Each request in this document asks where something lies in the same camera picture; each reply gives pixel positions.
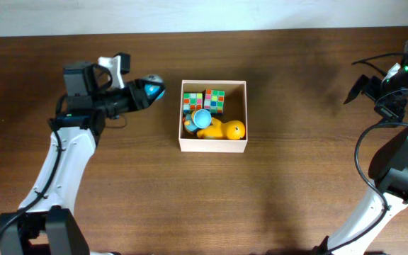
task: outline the colorful cube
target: colorful cube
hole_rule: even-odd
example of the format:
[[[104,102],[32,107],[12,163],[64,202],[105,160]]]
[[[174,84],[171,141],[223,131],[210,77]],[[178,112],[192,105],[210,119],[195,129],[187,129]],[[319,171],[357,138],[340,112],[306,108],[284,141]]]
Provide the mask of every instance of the colorful cube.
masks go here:
[[[213,89],[205,90],[204,109],[212,115],[222,115],[225,106],[225,92]]]
[[[183,113],[191,113],[203,108],[202,93],[185,93],[183,95]]]

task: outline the white wall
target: white wall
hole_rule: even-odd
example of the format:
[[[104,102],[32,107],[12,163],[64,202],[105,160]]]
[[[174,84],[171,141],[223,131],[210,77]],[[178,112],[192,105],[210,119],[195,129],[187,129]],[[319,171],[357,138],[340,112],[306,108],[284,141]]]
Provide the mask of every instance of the white wall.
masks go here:
[[[0,36],[408,26],[408,0],[0,0]]]

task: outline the cardboard box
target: cardboard box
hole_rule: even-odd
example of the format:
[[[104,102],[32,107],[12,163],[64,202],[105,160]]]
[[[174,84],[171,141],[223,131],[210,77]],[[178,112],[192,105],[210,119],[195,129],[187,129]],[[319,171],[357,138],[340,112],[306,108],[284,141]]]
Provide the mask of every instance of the cardboard box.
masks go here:
[[[226,123],[240,120],[245,124],[246,134],[242,140],[205,140],[188,134],[183,129],[183,94],[201,93],[206,89],[225,91],[223,116],[216,118]],[[242,153],[248,142],[247,83],[245,81],[198,81],[183,80],[181,89],[181,111],[179,113],[178,142],[182,152],[239,152]]]

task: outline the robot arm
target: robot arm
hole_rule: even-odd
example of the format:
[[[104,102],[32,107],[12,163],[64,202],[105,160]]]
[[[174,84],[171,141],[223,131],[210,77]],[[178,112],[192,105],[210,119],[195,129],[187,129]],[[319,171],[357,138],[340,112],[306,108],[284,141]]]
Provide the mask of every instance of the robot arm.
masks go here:
[[[375,111],[381,114],[383,122],[401,122],[408,96],[408,58],[393,66],[382,81],[362,76],[349,93],[346,103],[359,92],[375,101]],[[320,247],[314,248],[316,254],[364,254],[386,224],[408,206],[408,128],[376,153],[369,168],[369,177],[387,201],[389,210],[385,216],[380,220],[385,209],[384,201],[369,188],[343,226],[326,238]],[[362,234],[378,220],[379,223],[369,232]]]
[[[105,119],[148,108],[163,96],[165,87],[157,75],[124,83],[121,74],[130,71],[127,54],[101,57],[98,63],[78,62],[64,68],[67,109],[61,113],[59,108],[50,120],[53,133],[47,158],[18,212],[0,215],[1,255],[99,255],[89,251],[73,218],[84,169]],[[99,87],[96,70],[105,72],[110,81]],[[47,234],[49,244],[32,245],[29,240],[41,232]]]

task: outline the brown table surface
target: brown table surface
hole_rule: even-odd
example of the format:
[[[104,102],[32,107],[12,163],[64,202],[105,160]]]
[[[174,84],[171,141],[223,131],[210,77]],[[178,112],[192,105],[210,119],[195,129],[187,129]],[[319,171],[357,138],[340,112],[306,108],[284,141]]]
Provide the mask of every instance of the brown table surface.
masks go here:
[[[402,51],[408,28],[270,30],[0,38],[0,213],[17,209],[50,143],[65,92],[62,65],[132,55],[130,79],[160,74],[167,94],[104,131],[83,176],[75,218],[91,249],[124,254],[262,254],[311,249],[338,229],[366,185],[353,165],[373,102],[344,99],[351,62]],[[389,69],[396,58],[376,61]],[[245,80],[243,154],[182,153],[182,79]],[[375,131],[361,163],[398,130]],[[408,254],[408,209],[370,249]]]

